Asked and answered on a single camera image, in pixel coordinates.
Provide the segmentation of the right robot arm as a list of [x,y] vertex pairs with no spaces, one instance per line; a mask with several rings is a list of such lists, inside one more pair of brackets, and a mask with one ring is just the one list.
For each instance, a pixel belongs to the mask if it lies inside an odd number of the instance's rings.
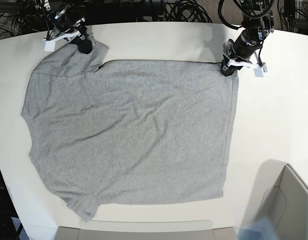
[[92,42],[88,37],[85,17],[80,12],[63,0],[37,0],[35,7],[42,11],[47,26],[47,35],[43,39],[44,51],[53,52],[57,41],[66,40],[76,45],[81,53],[91,53]]

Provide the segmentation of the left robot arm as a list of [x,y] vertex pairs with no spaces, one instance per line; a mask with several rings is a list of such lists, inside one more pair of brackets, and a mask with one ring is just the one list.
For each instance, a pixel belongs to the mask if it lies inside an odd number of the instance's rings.
[[269,34],[274,32],[273,0],[236,0],[235,5],[243,13],[240,26],[228,23],[222,15],[224,1],[219,1],[218,15],[221,22],[233,29],[243,31],[236,40],[229,39],[223,46],[221,73],[228,77],[243,67],[254,70],[256,77],[263,77],[267,66],[261,59],[261,50]]

